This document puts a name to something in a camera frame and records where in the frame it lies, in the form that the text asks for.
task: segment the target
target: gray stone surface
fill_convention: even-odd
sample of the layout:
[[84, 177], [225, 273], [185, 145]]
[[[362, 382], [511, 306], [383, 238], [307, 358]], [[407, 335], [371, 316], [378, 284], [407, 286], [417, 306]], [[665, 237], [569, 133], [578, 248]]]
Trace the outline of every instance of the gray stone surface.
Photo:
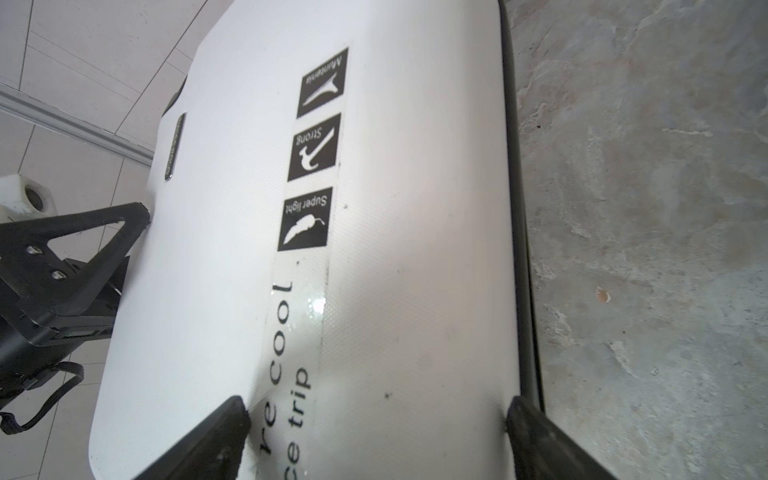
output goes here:
[[768, 2], [507, 6], [549, 416], [621, 479], [768, 478]]

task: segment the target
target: feather icon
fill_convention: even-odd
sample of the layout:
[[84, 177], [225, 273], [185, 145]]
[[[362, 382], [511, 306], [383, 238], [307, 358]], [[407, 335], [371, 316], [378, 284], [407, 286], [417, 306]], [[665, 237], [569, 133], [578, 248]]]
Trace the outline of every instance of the feather icon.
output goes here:
[[296, 225], [291, 227], [288, 230], [288, 233], [286, 233], [285, 239], [283, 239], [283, 245], [290, 242], [296, 235], [302, 232], [306, 232], [310, 228], [314, 227], [317, 222], [322, 223], [325, 225], [326, 223], [323, 222], [322, 218], [317, 218], [312, 214], [304, 215], [299, 219], [298, 222], [296, 222]]

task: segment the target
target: round hole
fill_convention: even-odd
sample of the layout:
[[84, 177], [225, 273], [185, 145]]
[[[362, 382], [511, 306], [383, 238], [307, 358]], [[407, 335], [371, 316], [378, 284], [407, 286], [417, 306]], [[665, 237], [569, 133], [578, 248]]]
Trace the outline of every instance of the round hole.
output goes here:
[[26, 187], [24, 189], [24, 193], [27, 194], [27, 198], [29, 199], [29, 203], [32, 204], [34, 208], [36, 208], [38, 211], [43, 211], [43, 199], [40, 198], [40, 195], [34, 190], [32, 190], [30, 187]]

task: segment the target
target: black label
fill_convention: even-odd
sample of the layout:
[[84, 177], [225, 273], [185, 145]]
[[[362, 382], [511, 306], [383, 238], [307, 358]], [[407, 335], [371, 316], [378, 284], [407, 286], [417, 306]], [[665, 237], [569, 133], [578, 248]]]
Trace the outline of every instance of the black label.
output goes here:
[[332, 188], [289, 198], [283, 205], [283, 222], [277, 251], [324, 247], [328, 242]]
[[288, 181], [336, 165], [341, 114], [293, 136]]
[[345, 48], [328, 61], [323, 62], [317, 68], [304, 75], [301, 79], [301, 91], [299, 92], [299, 110], [296, 118], [301, 117], [324, 105], [344, 93], [344, 80], [346, 79], [346, 53]]

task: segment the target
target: white icon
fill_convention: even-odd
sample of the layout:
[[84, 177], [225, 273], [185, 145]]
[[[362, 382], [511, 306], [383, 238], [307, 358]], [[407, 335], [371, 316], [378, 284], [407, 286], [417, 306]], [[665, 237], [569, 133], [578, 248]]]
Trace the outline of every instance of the white icon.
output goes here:
[[309, 97], [307, 97], [306, 100], [304, 101], [304, 103], [301, 104], [301, 106], [302, 107], [307, 106], [312, 100], [314, 100], [315, 98], [318, 98], [322, 94], [325, 94], [325, 93], [332, 93], [332, 94], [339, 93], [339, 89], [336, 88], [336, 86], [333, 84], [333, 79], [336, 78], [336, 75], [338, 73], [339, 72], [336, 72], [335, 74], [333, 74], [331, 76], [331, 78], [329, 78], [328, 81], [326, 81], [326, 83], [324, 83], [320, 88], [318, 88], [315, 91], [315, 93], [313, 93]]
[[311, 171], [317, 168], [317, 165], [312, 165], [312, 160], [314, 160], [317, 154], [320, 153], [320, 151], [323, 149], [323, 147], [325, 147], [326, 144], [331, 141], [331, 138], [333, 138], [335, 133], [336, 128], [331, 128], [331, 131], [328, 132], [328, 134], [320, 141], [319, 145], [317, 145], [317, 147], [312, 150], [311, 154], [307, 154], [306, 145], [304, 145], [304, 147], [299, 152], [299, 155], [301, 156], [301, 166], [304, 168], [304, 170]]
[[288, 233], [286, 233], [286, 237], [283, 239], [283, 245], [290, 242], [299, 233], [306, 232], [310, 228], [314, 227], [315, 224], [317, 224], [317, 222], [320, 222], [323, 225], [326, 224], [325, 222], [323, 222], [322, 218], [315, 218], [315, 216], [312, 214], [304, 215], [303, 217], [301, 217], [299, 221], [296, 222], [296, 225], [291, 227], [288, 230]]

